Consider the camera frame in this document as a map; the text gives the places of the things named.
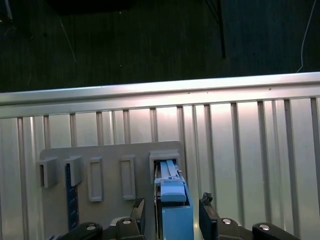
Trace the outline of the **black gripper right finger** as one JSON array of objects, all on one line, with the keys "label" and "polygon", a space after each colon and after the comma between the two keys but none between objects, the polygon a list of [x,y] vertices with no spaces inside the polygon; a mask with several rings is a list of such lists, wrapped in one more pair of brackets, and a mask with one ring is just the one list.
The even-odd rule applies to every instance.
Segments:
[{"label": "black gripper right finger", "polygon": [[296,240],[289,232],[267,222],[255,223],[251,230],[237,221],[220,217],[211,204],[212,194],[199,200],[199,228],[205,240]]}]

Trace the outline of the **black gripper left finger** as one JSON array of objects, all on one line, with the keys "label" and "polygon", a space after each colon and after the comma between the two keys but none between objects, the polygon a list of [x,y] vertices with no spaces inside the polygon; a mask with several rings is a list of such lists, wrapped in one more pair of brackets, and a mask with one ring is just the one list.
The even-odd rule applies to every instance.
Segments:
[{"label": "black gripper left finger", "polygon": [[55,240],[144,240],[146,228],[146,200],[135,200],[130,216],[112,220],[107,228],[96,222],[85,222]]}]

